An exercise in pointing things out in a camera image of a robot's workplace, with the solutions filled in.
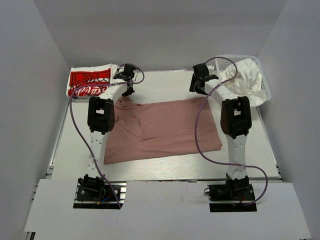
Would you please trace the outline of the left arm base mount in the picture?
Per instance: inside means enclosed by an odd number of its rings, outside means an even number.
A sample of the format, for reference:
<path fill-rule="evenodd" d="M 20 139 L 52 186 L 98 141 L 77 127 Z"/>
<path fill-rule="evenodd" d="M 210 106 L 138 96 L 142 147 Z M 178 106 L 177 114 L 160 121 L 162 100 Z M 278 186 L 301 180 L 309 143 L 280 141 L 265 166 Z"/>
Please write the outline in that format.
<path fill-rule="evenodd" d="M 124 185 L 113 184 L 110 187 L 102 177 L 89 177 L 86 174 L 77 180 L 73 208 L 119 210 L 119 205 L 122 206 L 124 202 L 124 190 Z"/>

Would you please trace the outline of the pink printed t shirt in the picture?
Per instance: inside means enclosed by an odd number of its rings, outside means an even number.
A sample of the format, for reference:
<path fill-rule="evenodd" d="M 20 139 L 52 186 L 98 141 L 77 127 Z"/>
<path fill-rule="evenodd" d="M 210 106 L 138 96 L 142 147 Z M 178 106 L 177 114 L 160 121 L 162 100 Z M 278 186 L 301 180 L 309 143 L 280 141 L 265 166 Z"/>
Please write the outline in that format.
<path fill-rule="evenodd" d="M 104 164 L 219 151 L 222 142 L 203 97 L 135 103 L 120 98 L 107 139 Z"/>

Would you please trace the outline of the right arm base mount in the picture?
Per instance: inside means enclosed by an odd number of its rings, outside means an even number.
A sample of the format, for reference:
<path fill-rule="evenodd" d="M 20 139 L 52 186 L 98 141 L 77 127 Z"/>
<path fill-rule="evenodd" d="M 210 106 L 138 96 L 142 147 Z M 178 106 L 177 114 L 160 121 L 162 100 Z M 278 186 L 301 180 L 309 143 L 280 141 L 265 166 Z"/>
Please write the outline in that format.
<path fill-rule="evenodd" d="M 229 183 L 210 184 L 203 193 L 209 198 L 211 213 L 257 212 L 257 204 L 252 184 L 240 190 L 232 190 Z"/>

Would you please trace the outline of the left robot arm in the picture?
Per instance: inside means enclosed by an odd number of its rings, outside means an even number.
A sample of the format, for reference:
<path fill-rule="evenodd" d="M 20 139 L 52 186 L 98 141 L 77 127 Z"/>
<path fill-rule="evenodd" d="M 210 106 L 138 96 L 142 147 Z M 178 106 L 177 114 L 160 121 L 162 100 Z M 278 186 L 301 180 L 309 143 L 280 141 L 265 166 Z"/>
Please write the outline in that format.
<path fill-rule="evenodd" d="M 89 164 L 86 174 L 100 178 L 98 168 L 103 165 L 107 139 L 115 126 L 115 103 L 124 96 L 134 93 L 133 78 L 137 67 L 123 64 L 112 78 L 111 86 L 99 96 L 92 96 L 88 103 L 87 124 L 90 130 Z"/>

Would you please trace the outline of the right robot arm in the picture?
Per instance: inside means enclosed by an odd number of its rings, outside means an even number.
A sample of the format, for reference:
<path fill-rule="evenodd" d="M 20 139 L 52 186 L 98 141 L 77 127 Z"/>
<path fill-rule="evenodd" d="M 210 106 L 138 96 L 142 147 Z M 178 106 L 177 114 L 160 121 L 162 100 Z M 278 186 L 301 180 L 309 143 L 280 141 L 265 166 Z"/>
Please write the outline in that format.
<path fill-rule="evenodd" d="M 221 106 L 220 126 L 227 139 L 228 166 L 226 195 L 236 200 L 249 186 L 245 168 L 245 146 L 252 127 L 251 108 L 246 96 L 239 96 L 219 83 L 216 75 L 210 75 L 205 63 L 193 66 L 190 92 L 210 95 Z"/>

